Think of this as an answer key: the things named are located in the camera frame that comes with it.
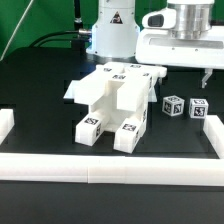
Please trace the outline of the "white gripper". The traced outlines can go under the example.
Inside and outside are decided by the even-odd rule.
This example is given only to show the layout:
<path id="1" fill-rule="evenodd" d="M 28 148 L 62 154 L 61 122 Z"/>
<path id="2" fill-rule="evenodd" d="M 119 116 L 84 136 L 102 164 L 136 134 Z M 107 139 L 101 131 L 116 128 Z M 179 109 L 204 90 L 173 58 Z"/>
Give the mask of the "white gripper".
<path id="1" fill-rule="evenodd" d="M 202 88 L 213 69 L 224 69 L 224 26 L 211 26 L 211 7 L 166 7 L 146 14 L 136 45 L 142 64 L 204 68 Z"/>

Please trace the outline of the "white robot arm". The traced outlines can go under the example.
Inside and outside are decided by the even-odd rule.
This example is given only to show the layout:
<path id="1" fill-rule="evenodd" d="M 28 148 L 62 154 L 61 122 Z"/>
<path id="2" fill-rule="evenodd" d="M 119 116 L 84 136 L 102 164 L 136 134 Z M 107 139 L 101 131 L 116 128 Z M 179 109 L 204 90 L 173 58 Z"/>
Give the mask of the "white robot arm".
<path id="1" fill-rule="evenodd" d="M 103 62 L 201 68 L 207 80 L 224 70 L 224 25 L 212 24 L 214 0 L 167 0 L 160 11 L 134 19 L 135 0 L 99 0 L 87 53 Z"/>

